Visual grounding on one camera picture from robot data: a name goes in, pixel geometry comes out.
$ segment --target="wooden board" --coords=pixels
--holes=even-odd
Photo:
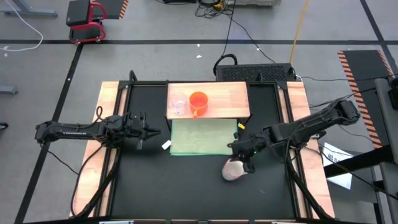
[[[119,82],[103,82],[101,91],[98,97],[97,105],[101,105],[104,109],[103,116],[111,115],[114,109],[114,103],[116,101],[116,94]],[[292,112],[294,119],[300,119],[304,116],[310,115],[308,107],[307,96],[305,94],[304,85],[301,82],[288,82],[288,91],[290,97],[290,104],[292,106]],[[287,121],[287,109],[284,103],[283,91],[279,92],[282,102],[282,114],[284,115],[284,121]],[[126,100],[126,91],[122,92],[121,107],[124,106]],[[120,108],[119,114],[123,113],[123,107]],[[84,160],[99,147],[94,141],[89,141],[86,147]],[[318,144],[315,140],[310,140],[308,147],[317,150]],[[101,171],[104,162],[105,150],[101,150],[93,160],[89,161],[81,174],[81,180],[79,182],[78,191],[74,200],[75,212],[78,213],[90,200],[92,195],[98,188],[98,184],[101,177]],[[317,202],[323,207],[323,209],[330,216],[334,217],[333,206],[330,200],[330,194],[328,185],[326,182],[325,173],[323,171],[321,157],[309,150],[301,150],[301,156],[303,160],[303,168],[305,173],[305,180],[309,191],[315,197]],[[300,216],[306,217],[305,206],[303,196],[297,189],[298,205],[300,210]],[[100,215],[105,214],[105,208],[108,203],[109,191],[104,193]]]
[[[189,97],[196,91],[208,96],[207,112],[200,118],[248,118],[250,116],[248,89],[245,82],[171,83],[167,93],[167,119],[193,118]],[[183,93],[187,97],[185,114],[176,114],[172,95]]]

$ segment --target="gray floor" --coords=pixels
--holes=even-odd
[[[58,18],[25,17],[46,40],[65,40],[68,1],[30,0],[32,6],[57,10]],[[273,9],[239,7],[234,16],[254,39],[292,40],[305,0],[282,0]],[[386,40],[398,40],[394,0],[367,0]],[[203,19],[194,16],[196,5],[166,6],[154,0],[130,1],[121,21],[105,21],[108,40],[224,39],[226,16]],[[38,39],[18,18],[0,14],[0,43],[4,39]],[[231,39],[248,39],[238,26]],[[305,40],[377,40],[359,0],[310,1],[300,33]],[[10,45],[19,49],[27,45]],[[89,123],[93,117],[101,82],[126,80],[133,69],[139,80],[214,80],[212,67],[224,45],[86,45],[65,101],[60,122]],[[260,45],[276,62],[288,62],[290,45]],[[0,133],[0,217],[13,223],[27,187],[39,146],[34,126],[50,120],[68,73],[75,45],[44,44],[36,50],[0,55],[0,83],[17,85],[19,94],[0,95],[0,121],[10,124]],[[381,50],[378,45],[298,45],[294,67],[298,75],[313,78],[344,78],[338,50]],[[398,58],[398,46],[389,46]],[[269,63],[253,45],[228,45],[239,63]],[[346,82],[304,80],[308,100],[317,104],[350,94]],[[367,135],[363,123],[347,128]],[[330,128],[325,141],[351,151],[366,152],[372,144],[362,138]],[[50,150],[78,170],[84,141],[58,141]],[[32,198],[25,222],[67,218],[76,176],[48,156]],[[375,223],[373,206],[333,198],[336,216],[353,222]]]

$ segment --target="black platform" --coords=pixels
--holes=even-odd
[[[145,111],[149,125],[162,129],[162,134],[145,142],[141,152],[134,150],[133,140],[125,143],[116,186],[111,191],[113,218],[295,217],[295,191],[290,191],[285,166],[271,151],[263,151],[253,158],[255,174],[227,182],[221,176],[221,169],[228,156],[171,156],[168,150],[163,150],[161,145],[170,139],[164,118],[167,85],[165,82],[139,83],[134,83],[127,96],[128,111],[133,114]],[[275,83],[250,85],[248,95],[253,116],[246,125],[246,137],[282,121]]]

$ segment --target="green cloth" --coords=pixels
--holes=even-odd
[[[228,143],[235,140],[235,119],[174,119],[172,156],[231,155]]]

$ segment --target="wooden table frame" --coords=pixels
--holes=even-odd
[[[288,93],[290,99],[290,106],[292,110],[292,116],[294,120],[303,118],[305,116],[310,115],[310,109],[308,107],[307,96],[305,93],[304,85],[302,82],[288,82]],[[116,98],[118,95],[119,82],[103,82],[101,86],[101,90],[98,96],[97,106],[103,107],[103,117],[110,116],[114,114],[114,106],[116,102]],[[124,105],[126,102],[127,96],[127,88],[123,88],[121,91],[121,97],[119,102],[118,114],[122,115],[124,113]],[[288,109],[285,103],[285,95],[283,90],[279,90],[279,97],[282,107],[282,114],[285,122],[289,122],[288,117]],[[97,141],[88,141],[86,146],[85,155],[83,161],[86,160],[98,147],[100,146]],[[318,150],[318,144],[316,140],[311,139],[308,142],[307,147]],[[73,201],[73,208],[75,213],[80,212],[84,206],[90,201],[93,194],[98,189],[101,173],[103,170],[104,158],[105,158],[106,148],[102,148],[90,161],[87,162],[86,167],[83,169],[79,185],[76,191],[76,195]],[[114,155],[116,150],[111,150],[111,156],[109,159],[108,171],[112,167]],[[322,208],[329,214],[334,217],[333,206],[331,204],[330,193],[328,189],[328,185],[326,182],[325,173],[323,171],[322,159],[319,154],[309,151],[309,150],[301,150],[300,152],[302,158],[302,166],[305,175],[305,181],[307,184],[308,190],[317,200],[317,202],[322,206]],[[297,170],[297,161],[294,161],[294,167]],[[109,189],[110,184],[105,190],[101,207],[99,210],[99,215],[106,215],[106,208],[109,200]],[[297,199],[298,199],[298,208],[299,214],[302,218],[308,218],[307,213],[305,211],[305,202],[303,199],[303,194],[300,189],[296,186]],[[313,213],[313,217],[316,218],[317,215],[315,212]]]

